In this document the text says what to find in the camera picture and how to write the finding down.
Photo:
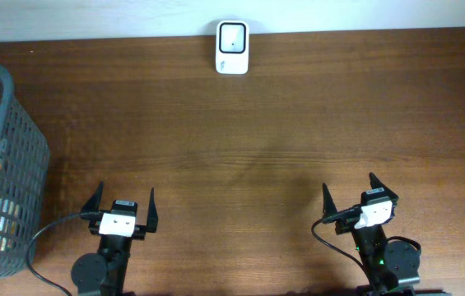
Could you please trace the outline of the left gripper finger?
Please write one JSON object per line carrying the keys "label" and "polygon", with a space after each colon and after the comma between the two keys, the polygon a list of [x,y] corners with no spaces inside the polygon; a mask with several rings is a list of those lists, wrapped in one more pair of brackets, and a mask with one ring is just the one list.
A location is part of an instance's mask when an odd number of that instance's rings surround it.
{"label": "left gripper finger", "polygon": [[159,216],[155,203],[155,188],[151,189],[148,212],[146,217],[146,231],[148,233],[155,233],[159,224]]}
{"label": "left gripper finger", "polygon": [[104,183],[100,182],[96,190],[94,191],[93,195],[81,208],[82,214],[89,213],[89,212],[97,212],[99,210],[100,201],[101,201],[102,194],[103,194],[103,189],[104,189]]}

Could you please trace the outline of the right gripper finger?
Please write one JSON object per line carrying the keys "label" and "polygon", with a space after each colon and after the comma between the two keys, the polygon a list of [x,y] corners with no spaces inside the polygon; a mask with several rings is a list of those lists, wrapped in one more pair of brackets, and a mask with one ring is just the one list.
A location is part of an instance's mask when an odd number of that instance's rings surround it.
{"label": "right gripper finger", "polygon": [[323,216],[322,221],[324,224],[332,223],[338,213],[336,205],[333,201],[332,195],[328,189],[328,185],[322,185],[323,192]]}
{"label": "right gripper finger", "polygon": [[372,189],[382,188],[392,202],[398,201],[398,195],[395,192],[393,192],[391,189],[389,189],[382,181],[380,181],[373,172],[369,173],[369,178],[370,178],[370,186]]}

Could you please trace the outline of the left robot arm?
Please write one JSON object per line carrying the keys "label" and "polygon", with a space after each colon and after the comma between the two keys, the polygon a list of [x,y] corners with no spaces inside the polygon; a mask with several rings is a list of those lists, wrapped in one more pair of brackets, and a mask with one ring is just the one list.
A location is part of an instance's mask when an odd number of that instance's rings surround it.
{"label": "left robot arm", "polygon": [[79,257],[72,266],[71,278],[80,295],[135,296],[124,284],[134,241],[143,241],[157,231],[159,216],[155,191],[151,190],[145,224],[137,223],[138,204],[115,200],[108,210],[100,209],[104,184],[100,183],[81,208],[81,218],[88,230],[100,238],[96,252]]}

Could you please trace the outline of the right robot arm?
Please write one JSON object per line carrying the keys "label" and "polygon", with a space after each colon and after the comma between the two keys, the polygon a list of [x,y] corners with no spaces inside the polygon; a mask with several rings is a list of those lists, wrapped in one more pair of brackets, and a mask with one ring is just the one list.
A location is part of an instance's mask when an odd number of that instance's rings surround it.
{"label": "right robot arm", "polygon": [[[369,283],[357,289],[363,295],[413,295],[413,285],[420,282],[421,245],[402,236],[388,237],[383,226],[395,216],[399,196],[369,174],[370,189],[360,195],[360,202],[338,210],[326,184],[322,185],[322,218],[313,223],[313,236],[333,251],[353,260]],[[319,224],[335,224],[338,235],[351,234],[359,258],[328,243],[315,233]]]}

